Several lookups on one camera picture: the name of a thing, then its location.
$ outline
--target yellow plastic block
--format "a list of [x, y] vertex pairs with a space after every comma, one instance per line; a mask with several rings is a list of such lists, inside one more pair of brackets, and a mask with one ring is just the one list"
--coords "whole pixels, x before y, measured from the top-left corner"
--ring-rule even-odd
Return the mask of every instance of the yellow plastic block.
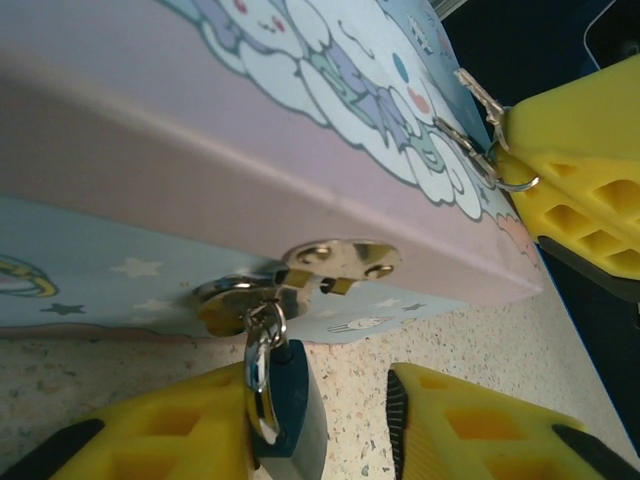
[[52, 480], [246, 480], [242, 364], [94, 412], [105, 427]]
[[640, 55], [516, 105], [497, 148], [534, 240], [554, 239], [610, 275], [640, 280]]
[[411, 364], [402, 480], [602, 480], [556, 436], [571, 417]]

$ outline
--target black rubber edge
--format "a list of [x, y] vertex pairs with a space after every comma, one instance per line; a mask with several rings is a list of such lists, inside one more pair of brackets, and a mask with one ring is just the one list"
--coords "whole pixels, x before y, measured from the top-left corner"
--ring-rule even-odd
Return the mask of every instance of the black rubber edge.
[[409, 421], [409, 395], [393, 370], [387, 373], [387, 425], [391, 440], [396, 480], [404, 472], [404, 431]]
[[103, 428], [102, 420], [91, 419], [58, 430], [9, 467], [0, 480], [49, 480]]
[[553, 431], [606, 480], [640, 480], [636, 471], [598, 438], [567, 425], [553, 425]]
[[549, 237], [538, 237], [540, 248], [627, 302], [640, 302], [640, 281], [614, 277]]

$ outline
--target granite surface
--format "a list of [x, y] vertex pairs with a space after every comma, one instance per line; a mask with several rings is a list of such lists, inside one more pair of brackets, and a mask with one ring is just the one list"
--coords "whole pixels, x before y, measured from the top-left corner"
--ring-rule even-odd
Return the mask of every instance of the granite surface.
[[[466, 307], [348, 345], [309, 345], [330, 442], [324, 479], [392, 479], [385, 386], [412, 362], [572, 415], [627, 460], [640, 461], [565, 309], [545, 293]], [[93, 408], [241, 359], [229, 343], [2, 341], [0, 471]], [[258, 472], [257, 479], [268, 478]]]

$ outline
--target metal rivet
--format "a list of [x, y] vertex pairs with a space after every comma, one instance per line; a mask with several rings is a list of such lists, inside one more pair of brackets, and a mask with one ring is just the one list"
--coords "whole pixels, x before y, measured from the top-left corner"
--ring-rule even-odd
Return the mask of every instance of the metal rivet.
[[300, 252], [296, 258], [300, 263], [314, 265], [322, 263], [331, 256], [331, 249], [326, 245], [316, 245]]
[[365, 272], [365, 276], [369, 280], [377, 280], [386, 277], [393, 272], [393, 265], [376, 265]]

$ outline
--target padlock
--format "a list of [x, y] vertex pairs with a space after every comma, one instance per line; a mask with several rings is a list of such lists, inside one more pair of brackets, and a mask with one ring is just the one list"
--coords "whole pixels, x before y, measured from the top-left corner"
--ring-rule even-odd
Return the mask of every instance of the padlock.
[[327, 420], [304, 345], [287, 340], [278, 302], [245, 315], [245, 379], [257, 462], [275, 480], [320, 480]]

